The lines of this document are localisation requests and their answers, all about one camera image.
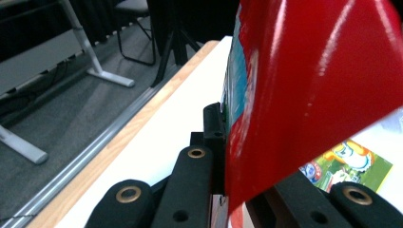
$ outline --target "screw hole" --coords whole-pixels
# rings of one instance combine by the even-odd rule
[[[180,210],[174,213],[173,219],[177,222],[184,222],[189,219],[186,211]]]
[[[199,159],[199,158],[204,157],[205,151],[200,150],[200,149],[194,149],[194,150],[187,152],[187,155],[192,159]]]
[[[326,216],[318,211],[311,212],[311,218],[319,224],[326,224],[328,221]]]
[[[119,190],[116,194],[116,200],[120,203],[129,203],[135,201],[142,194],[142,190],[137,186],[127,186]]]
[[[356,192],[356,191],[351,191],[349,194],[350,194],[350,196],[356,198],[357,200],[364,200],[364,199],[366,199],[364,195],[362,195],[361,193]]]
[[[221,136],[222,136],[222,132],[216,131],[216,132],[214,132],[214,135],[217,136],[217,137],[221,137]]]
[[[368,206],[373,203],[373,199],[366,192],[353,186],[344,187],[343,194],[347,199],[360,205]]]

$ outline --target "red fabric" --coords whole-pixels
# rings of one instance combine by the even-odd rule
[[[400,20],[386,0],[241,0],[248,88],[230,129],[229,209],[403,105]]]

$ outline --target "carpeted floor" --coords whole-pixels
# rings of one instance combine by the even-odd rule
[[[147,27],[149,21],[145,18],[142,23]],[[126,53],[133,50],[142,58],[151,58],[151,43],[137,26],[125,29],[122,35]],[[0,225],[16,216],[20,208],[105,133],[129,106],[145,102],[144,99],[156,92],[149,86],[157,74],[160,57],[155,66],[127,61],[118,51],[116,35],[94,49],[105,71],[134,79],[136,85],[128,88],[87,75],[90,61],[81,54],[27,86],[19,99],[11,103],[0,99],[0,109],[15,109],[2,114],[0,124],[49,154],[48,161],[35,165],[0,143]],[[194,51],[189,49],[189,58],[192,54]],[[179,67],[171,55],[165,82],[177,70]]]

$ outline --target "brass grommet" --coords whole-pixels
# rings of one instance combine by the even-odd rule
[[[204,157],[205,151],[202,149],[192,149],[189,152],[187,152],[187,155],[192,159],[200,159]]]
[[[364,206],[371,205],[373,199],[366,192],[353,186],[346,186],[343,188],[343,194],[347,199]]]
[[[125,191],[132,190],[134,191],[134,194],[130,196],[124,196]],[[121,203],[130,203],[132,201],[135,201],[136,199],[139,198],[139,196],[142,194],[142,189],[140,189],[137,186],[127,186],[119,190],[119,192],[116,194],[116,200]]]

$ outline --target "white table surface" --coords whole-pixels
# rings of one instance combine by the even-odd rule
[[[217,44],[57,227],[84,227],[95,205],[119,181],[153,185],[172,172],[178,154],[190,143],[190,132],[203,130],[203,108],[221,101],[231,41],[225,37]]]

